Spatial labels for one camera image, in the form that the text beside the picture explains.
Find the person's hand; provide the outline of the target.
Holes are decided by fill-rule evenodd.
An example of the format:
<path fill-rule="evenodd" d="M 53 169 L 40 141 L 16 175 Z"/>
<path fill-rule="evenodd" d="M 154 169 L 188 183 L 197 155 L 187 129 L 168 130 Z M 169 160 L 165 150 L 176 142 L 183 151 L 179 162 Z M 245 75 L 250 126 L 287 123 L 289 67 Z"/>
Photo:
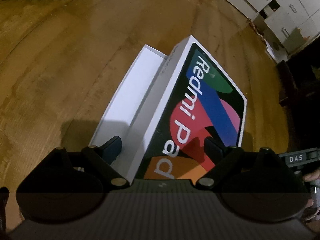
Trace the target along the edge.
<path fill-rule="evenodd" d="M 319 220 L 319 168 L 303 176 L 303 184 L 310 192 L 303 220 L 311 223 Z"/>

